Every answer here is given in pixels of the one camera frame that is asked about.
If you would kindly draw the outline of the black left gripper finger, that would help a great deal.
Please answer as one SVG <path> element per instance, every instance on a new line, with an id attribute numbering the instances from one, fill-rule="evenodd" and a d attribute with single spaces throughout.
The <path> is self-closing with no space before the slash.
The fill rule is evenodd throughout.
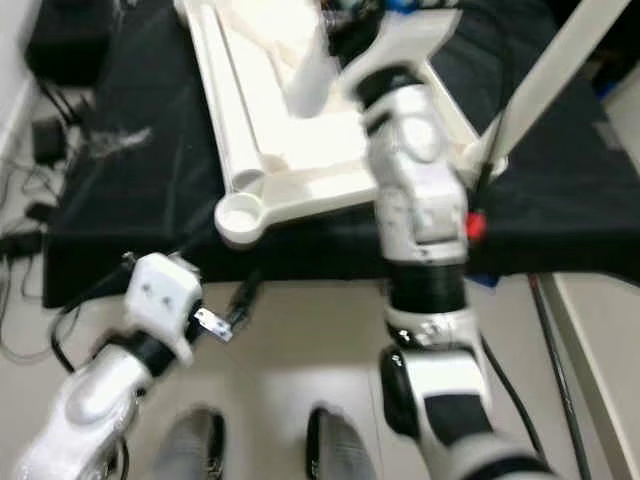
<path id="1" fill-rule="evenodd" d="M 247 275 L 247 278 L 238 284 L 229 305 L 227 321 L 230 326 L 242 326 L 250 320 L 253 306 L 255 306 L 257 296 L 259 296 L 261 284 L 261 270 L 252 270 Z"/>

